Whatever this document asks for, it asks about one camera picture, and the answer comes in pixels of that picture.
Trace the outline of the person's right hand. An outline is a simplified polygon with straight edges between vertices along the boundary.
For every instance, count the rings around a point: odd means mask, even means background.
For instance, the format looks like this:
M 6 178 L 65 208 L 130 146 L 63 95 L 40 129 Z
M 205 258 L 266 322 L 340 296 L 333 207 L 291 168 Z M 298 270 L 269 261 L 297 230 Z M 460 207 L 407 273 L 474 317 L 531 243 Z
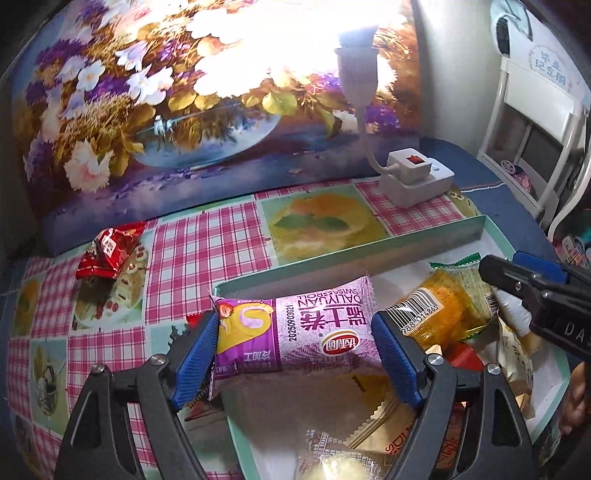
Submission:
M 559 429 L 563 435 L 590 422 L 590 366 L 579 363 L 571 373 L 560 407 Z

